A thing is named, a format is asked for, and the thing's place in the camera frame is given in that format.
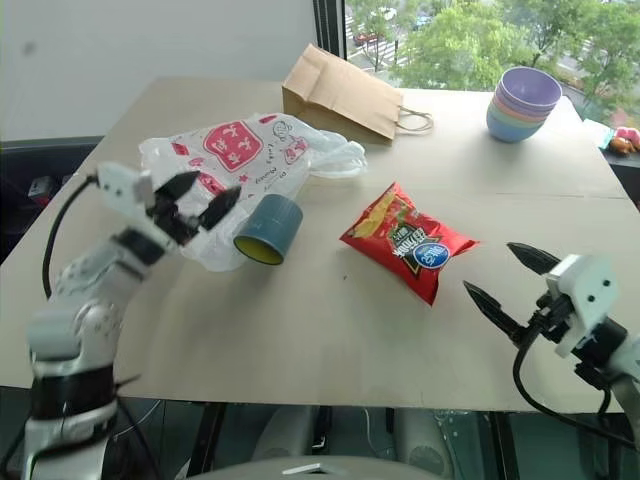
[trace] beige tabletop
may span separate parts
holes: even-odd
[[[277,83],[165,78],[153,83],[98,145],[97,163],[140,164],[138,143],[254,112],[281,109]],[[563,98],[547,124],[516,145],[487,134],[490,94],[406,91],[430,111],[428,136],[366,146],[369,171],[349,181],[310,179],[297,201],[304,221],[280,267],[247,263],[210,273],[166,258],[126,313],[118,378],[142,397],[329,405],[530,410],[511,380],[515,348],[474,306],[462,280],[485,288],[526,321],[544,281],[505,247],[520,241],[558,256],[601,253],[613,261],[620,298],[611,312],[640,331],[640,215]],[[392,181],[419,209],[482,242],[449,262],[433,308],[401,280],[338,240]],[[27,387],[25,325],[45,304],[42,252],[71,180],[0,269],[0,384]],[[65,218],[58,270],[123,219],[89,191]],[[540,340],[524,367],[534,396],[565,412],[594,411],[600,394]]]

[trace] snack package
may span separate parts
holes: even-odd
[[[340,240],[402,277],[429,305],[447,261],[478,243],[420,213],[396,183],[369,205]]]
[[[309,175],[354,177],[367,167],[361,145],[282,113],[150,138],[139,149],[156,187],[177,173],[200,172],[196,185],[177,202],[183,214],[199,215],[218,193],[242,186],[233,210],[182,248],[185,256],[214,272],[233,270],[246,261],[233,239],[266,194],[292,199]]]

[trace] floor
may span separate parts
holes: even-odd
[[[0,452],[3,454],[24,421],[28,398],[28,391],[25,390],[0,389]],[[165,478],[173,479],[191,454],[202,406],[175,401],[156,403],[145,399],[127,400],[137,419],[155,406],[141,428],[159,459]],[[230,405],[220,433],[214,468],[249,461],[256,441],[275,409],[272,405]],[[378,456],[395,460],[393,438],[386,430],[385,410],[371,408],[369,412],[371,442]],[[513,414],[510,418],[521,480],[599,478],[596,472],[603,471],[602,466],[606,463],[602,455],[598,456],[588,448],[590,438],[585,439],[571,427],[540,414]],[[457,480],[501,480],[491,451],[492,442],[485,414],[439,411],[436,419],[445,435]],[[120,422],[117,432],[128,427],[122,420]],[[135,443],[131,432],[120,438],[127,437]],[[373,456],[366,440],[362,408],[334,408],[328,446],[323,454]],[[20,461],[20,455],[17,454],[9,465],[17,470]],[[640,458],[626,451],[620,480],[640,478],[639,464]]]

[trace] brown paper bag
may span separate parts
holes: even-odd
[[[313,45],[282,85],[284,113],[349,140],[391,143],[402,92]]]

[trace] red chip bag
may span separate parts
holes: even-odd
[[[442,267],[478,243],[420,213],[396,183],[340,240],[402,277],[429,305],[436,297]]]

